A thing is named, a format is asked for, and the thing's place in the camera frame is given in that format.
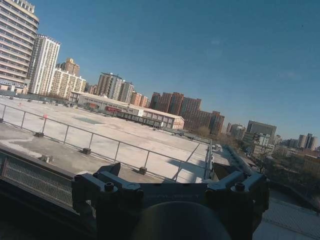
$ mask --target high-rise building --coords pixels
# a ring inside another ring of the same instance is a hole
[[[210,134],[218,135],[221,133],[222,126],[224,125],[225,116],[220,115],[219,111],[212,111],[210,119]]]
[[[74,61],[72,58],[70,58],[70,57],[68,57],[65,62],[63,62],[63,63],[61,63],[61,64],[59,63],[59,67],[60,67],[62,70],[66,71],[66,72],[69,72],[69,73],[72,74],[72,75],[75,74],[77,77],[79,76],[80,67],[79,67],[79,65],[76,64],[75,61]]]
[[[96,87],[96,95],[105,95],[110,99],[118,100],[123,81],[121,77],[112,72],[102,72]]]
[[[0,90],[26,93],[39,19],[25,0],[0,1]]]
[[[60,43],[53,38],[38,34],[35,38],[30,68],[28,92],[47,95],[51,91]]]
[[[148,105],[148,97],[142,96],[139,106],[146,108]]]
[[[232,124],[230,128],[230,133],[231,136],[241,140],[245,136],[245,130],[246,128],[241,124]]]
[[[250,120],[246,128],[246,132],[269,134],[270,135],[269,143],[272,143],[275,137],[276,129],[277,129],[276,126]]]
[[[97,92],[97,85],[96,84],[89,87],[88,93],[96,94],[96,92]]]
[[[161,94],[158,92],[154,92],[151,97],[149,108],[156,109],[157,102],[161,98]]]
[[[227,133],[231,132],[231,126],[232,126],[231,122],[228,122],[228,126],[226,127],[226,132]]]
[[[180,108],[183,100],[184,100],[184,95],[182,93],[178,93],[178,92],[172,93],[171,101],[168,108],[168,113],[178,115],[180,113]]]
[[[139,106],[143,95],[139,92],[133,92],[130,104]]]
[[[307,136],[306,135],[300,135],[298,139],[298,145],[297,147],[299,149],[304,149],[306,147],[306,141],[307,141]]]
[[[172,93],[164,92],[155,104],[155,110],[167,113],[171,102]]]
[[[132,93],[134,91],[134,86],[132,82],[128,81],[122,81],[118,101],[124,102],[124,103],[130,103]]]
[[[84,92],[86,80],[81,76],[70,74],[61,68],[54,69],[53,83],[50,94],[60,98],[68,99],[71,91]]]

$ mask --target sky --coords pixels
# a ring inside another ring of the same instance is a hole
[[[320,137],[319,0],[30,0],[38,33],[96,84],[119,74],[137,92],[179,92],[228,122]]]

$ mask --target building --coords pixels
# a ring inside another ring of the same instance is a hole
[[[61,64],[59,63],[58,67],[60,67],[62,70],[66,72],[69,72],[71,75],[75,74],[75,76],[77,77],[79,76],[80,67],[70,57],[68,57],[65,62]]]
[[[270,135],[270,143],[272,143],[275,137],[276,129],[276,126],[250,120],[246,128],[246,132],[268,134]]]
[[[109,99],[118,100],[123,81],[121,77],[112,72],[102,72],[96,87],[96,95],[105,95]]]
[[[170,129],[183,129],[184,119],[181,116],[157,111],[133,104],[110,99],[103,96],[92,95],[86,92],[72,92],[69,101],[81,106],[89,106],[98,111],[124,112],[131,115],[144,117],[151,120],[161,121],[161,126]]]
[[[148,107],[148,97],[147,96],[142,96],[141,101],[139,104],[140,107],[147,108]]]
[[[164,92],[155,104],[155,110],[167,113],[171,102],[172,93]]]
[[[246,133],[246,128],[241,124],[232,124],[230,127],[230,135],[238,140],[242,140]]]
[[[291,138],[291,139],[288,140],[288,147],[296,149],[298,147],[298,143],[299,143],[298,139],[292,139]]]
[[[174,92],[171,96],[171,101],[168,108],[169,114],[179,115],[184,95],[182,93]]]
[[[59,49],[60,43],[53,38],[40,34],[36,36],[27,74],[30,80],[29,93],[39,95],[50,93]]]
[[[218,135],[221,133],[222,126],[224,125],[225,116],[220,115],[219,111],[212,111],[210,118],[210,134]]]
[[[132,82],[122,81],[118,101],[129,104],[131,101],[131,96],[134,91],[134,86]]]
[[[143,97],[143,95],[141,93],[134,91],[132,93],[130,104],[133,104],[133,105],[136,105],[136,106],[140,106],[142,97]]]
[[[68,99],[72,91],[84,92],[85,87],[86,80],[81,78],[81,76],[70,74],[61,68],[54,69],[51,95]]]
[[[298,139],[297,147],[299,149],[304,149],[306,147],[306,141],[307,141],[307,136],[306,135],[300,135],[299,139]]]
[[[89,86],[89,90],[88,90],[88,93],[90,94],[96,94],[97,92],[97,85],[92,85],[92,86]]]
[[[152,97],[151,97],[151,101],[150,101],[150,105],[149,105],[149,108],[151,109],[155,109],[156,108],[156,105],[157,105],[157,102],[159,102],[159,99],[161,98],[161,94],[158,93],[158,92],[154,92],[152,94]]]
[[[228,126],[226,127],[226,132],[227,133],[231,132],[231,126],[232,126],[231,122],[228,122]]]
[[[25,0],[0,1],[0,90],[27,93],[39,19]]]

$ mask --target metal grate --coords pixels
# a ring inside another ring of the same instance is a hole
[[[2,177],[31,188],[54,200],[72,206],[70,179],[63,178],[35,165],[13,157],[6,159]]]

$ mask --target low white building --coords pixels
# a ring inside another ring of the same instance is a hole
[[[108,112],[125,112],[135,116],[153,119],[162,122],[162,126],[170,129],[183,129],[185,120],[178,115],[153,110],[142,106],[136,106],[126,102],[97,96],[87,92],[72,91],[69,101],[82,106]]]

